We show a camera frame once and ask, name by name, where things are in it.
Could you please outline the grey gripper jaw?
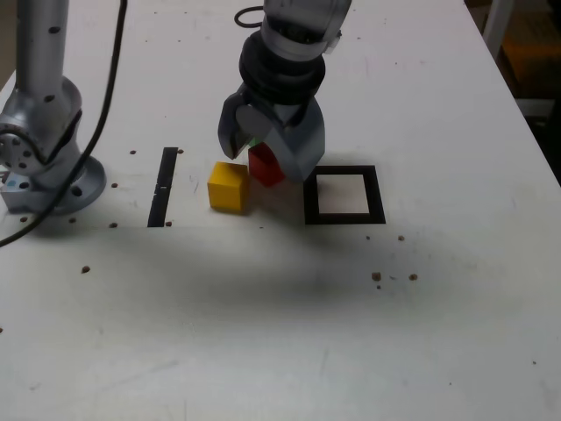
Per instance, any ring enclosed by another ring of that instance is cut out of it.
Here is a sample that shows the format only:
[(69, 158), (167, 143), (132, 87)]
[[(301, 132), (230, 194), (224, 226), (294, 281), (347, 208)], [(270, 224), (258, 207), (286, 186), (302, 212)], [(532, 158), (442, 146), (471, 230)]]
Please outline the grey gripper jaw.
[(323, 114), (315, 99), (306, 105), (305, 114), (297, 125), (243, 131), (271, 149), (281, 171), (292, 182), (305, 181), (325, 152)]
[(250, 143), (253, 136), (240, 127), (236, 113), (238, 108), (247, 105), (245, 92), (238, 90), (225, 101), (218, 124), (218, 138), (226, 157), (236, 159)]

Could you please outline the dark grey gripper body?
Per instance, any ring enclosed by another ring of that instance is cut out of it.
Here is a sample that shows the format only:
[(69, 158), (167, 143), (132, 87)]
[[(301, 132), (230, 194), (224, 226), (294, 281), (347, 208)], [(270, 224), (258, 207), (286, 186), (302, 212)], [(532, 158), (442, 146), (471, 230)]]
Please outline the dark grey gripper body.
[(285, 105), (251, 96), (247, 104), (238, 108), (238, 124), (243, 129), (271, 129), (297, 125), (305, 114), (306, 105)]

